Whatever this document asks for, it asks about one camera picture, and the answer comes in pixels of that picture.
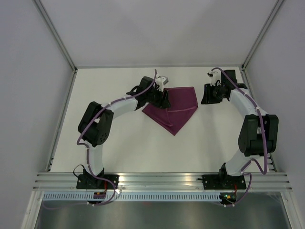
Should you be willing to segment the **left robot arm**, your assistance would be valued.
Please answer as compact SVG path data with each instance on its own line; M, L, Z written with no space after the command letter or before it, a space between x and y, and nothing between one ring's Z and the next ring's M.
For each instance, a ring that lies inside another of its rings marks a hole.
M140 84L133 87L122 98L107 104L90 102L78 125L80 133L76 144L86 147L85 170L90 175L87 183L94 189L104 184L104 166L102 148L110 136L112 122L115 118L136 111L146 105L157 108L169 108L169 91L164 86L169 82L165 76L154 78L144 76Z

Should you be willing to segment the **purple cloth napkin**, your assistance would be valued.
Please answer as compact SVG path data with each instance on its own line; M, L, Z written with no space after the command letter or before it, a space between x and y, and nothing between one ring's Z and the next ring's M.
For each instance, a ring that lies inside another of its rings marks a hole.
M176 135L189 121L198 108L194 87L167 88L170 107L157 108L146 105L142 112L162 126L172 135Z

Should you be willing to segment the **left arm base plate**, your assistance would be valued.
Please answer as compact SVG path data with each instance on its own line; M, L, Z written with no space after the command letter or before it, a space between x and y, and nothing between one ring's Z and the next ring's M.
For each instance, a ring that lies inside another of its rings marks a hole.
M118 187L119 184L119 175L115 174L105 174L103 175L104 179L110 180L115 188ZM80 174L78 176L78 181L76 185L76 189L113 189L113 186L108 182L100 179L94 178L90 174Z

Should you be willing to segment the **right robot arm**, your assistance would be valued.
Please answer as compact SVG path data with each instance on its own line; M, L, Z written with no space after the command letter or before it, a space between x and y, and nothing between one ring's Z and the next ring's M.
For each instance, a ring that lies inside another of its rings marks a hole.
M244 118L238 137L239 149L216 175L203 175L205 190L245 189L245 171L252 162L265 175L268 171L267 156L276 149L279 119L268 114L253 99L244 83L236 79L235 70L219 67L208 72L210 83L205 84L201 103L219 104L227 99Z

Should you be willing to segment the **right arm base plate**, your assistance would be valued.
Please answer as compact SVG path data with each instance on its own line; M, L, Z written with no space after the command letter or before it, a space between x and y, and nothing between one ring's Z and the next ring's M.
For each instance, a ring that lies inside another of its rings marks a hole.
M221 178L216 174L202 175L204 190L246 190L244 176L226 176Z

